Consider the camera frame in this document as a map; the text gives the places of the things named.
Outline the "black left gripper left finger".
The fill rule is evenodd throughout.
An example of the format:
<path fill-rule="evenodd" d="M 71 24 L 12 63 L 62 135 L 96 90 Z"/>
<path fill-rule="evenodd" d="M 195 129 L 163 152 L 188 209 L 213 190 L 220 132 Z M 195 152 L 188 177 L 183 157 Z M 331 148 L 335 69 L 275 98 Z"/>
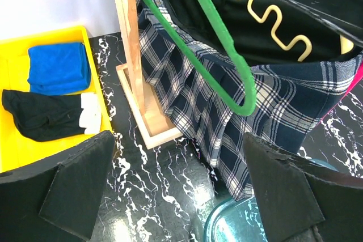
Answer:
<path fill-rule="evenodd" d="M 1 241 L 89 241 L 114 147 L 105 130 L 1 173 Z"/>

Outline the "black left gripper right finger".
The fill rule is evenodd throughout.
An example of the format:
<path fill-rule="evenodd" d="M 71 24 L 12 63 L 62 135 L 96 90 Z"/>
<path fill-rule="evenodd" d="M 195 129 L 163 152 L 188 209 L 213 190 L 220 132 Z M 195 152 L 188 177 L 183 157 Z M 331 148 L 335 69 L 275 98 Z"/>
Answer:
<path fill-rule="evenodd" d="M 251 134 L 243 152 L 268 241 L 362 241 L 362 179 Z"/>

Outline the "navy plaid skirt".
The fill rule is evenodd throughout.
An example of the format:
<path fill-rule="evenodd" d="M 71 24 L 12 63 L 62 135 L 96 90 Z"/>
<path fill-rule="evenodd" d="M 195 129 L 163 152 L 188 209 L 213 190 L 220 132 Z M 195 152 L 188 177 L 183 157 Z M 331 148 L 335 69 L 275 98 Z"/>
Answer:
<path fill-rule="evenodd" d="M 137 0 L 137 13 L 145 80 L 236 200 L 253 193 L 243 135 L 297 152 L 362 64 L 281 0 Z"/>

